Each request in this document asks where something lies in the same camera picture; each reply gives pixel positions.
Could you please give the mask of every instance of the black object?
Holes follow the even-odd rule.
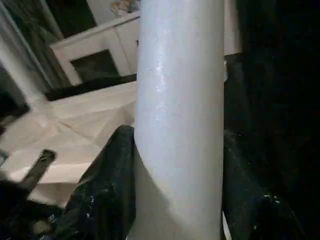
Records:
[[[320,239],[318,1],[237,0],[250,112],[275,189]]]
[[[0,124],[0,136],[4,134],[5,131],[6,131],[6,128]]]
[[[125,240],[136,217],[134,129],[120,126],[79,181],[55,240]]]
[[[2,164],[4,164],[6,162],[6,160],[8,159],[9,154],[3,150],[0,149],[0,167]]]
[[[62,210],[27,198],[55,159],[44,150],[21,184],[0,180],[0,240],[36,240],[53,232]]]
[[[56,160],[56,157],[57,156],[53,151],[45,149],[40,154],[39,159],[33,165],[32,169],[20,182],[20,187],[28,190],[31,193],[32,190],[37,186],[40,179],[46,173],[50,164]]]
[[[70,86],[66,88],[52,90],[45,93],[45,97],[49,101],[55,101],[63,98],[68,98],[80,94],[85,94],[95,90],[109,88],[120,84],[127,84],[137,80],[137,75],[128,75],[128,76],[119,76],[119,77],[110,77],[107,80],[105,78],[93,79],[86,81],[77,86]]]
[[[268,76],[262,72],[258,74],[258,67],[244,74],[244,61],[247,59],[243,55],[227,58],[228,80],[224,85],[224,127],[227,130],[224,132],[223,210],[232,239],[305,240],[307,234],[302,220],[284,187],[289,189],[294,182],[291,177],[294,165],[292,161],[285,162],[285,158],[277,159],[287,163],[283,164],[283,169],[277,168],[275,156],[270,154],[271,147],[275,146],[266,141],[260,121],[261,116],[264,121],[271,119],[273,113],[265,111],[272,107],[266,99],[257,104],[258,98],[263,99],[268,94],[272,79],[267,81]],[[264,67],[269,63],[261,56],[251,61]],[[263,87],[248,89],[249,74],[256,76],[256,81],[266,78],[260,83]],[[282,148],[288,159],[286,148],[280,144],[276,147]]]
[[[0,92],[0,120],[19,107],[6,91]]]

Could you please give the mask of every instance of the white pillar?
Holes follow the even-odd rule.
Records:
[[[20,89],[25,101],[32,110],[45,109],[43,104],[46,103],[46,98],[37,89],[34,84],[34,79],[37,75],[32,75],[31,70],[26,64],[19,59],[19,56],[14,54],[15,50],[8,45],[4,36],[0,32],[0,63],[6,69],[12,80]]]
[[[219,240],[224,1],[144,0],[129,240]]]

